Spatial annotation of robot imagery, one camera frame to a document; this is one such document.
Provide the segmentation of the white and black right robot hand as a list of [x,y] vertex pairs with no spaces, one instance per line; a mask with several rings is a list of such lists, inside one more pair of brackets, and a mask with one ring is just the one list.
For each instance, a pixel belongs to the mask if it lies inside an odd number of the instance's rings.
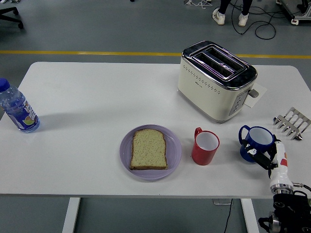
[[275,139],[270,147],[268,151],[270,158],[251,146],[245,139],[242,139],[242,148],[257,164],[268,171],[270,189],[273,194],[293,192],[294,184],[288,177],[287,154],[280,140]]

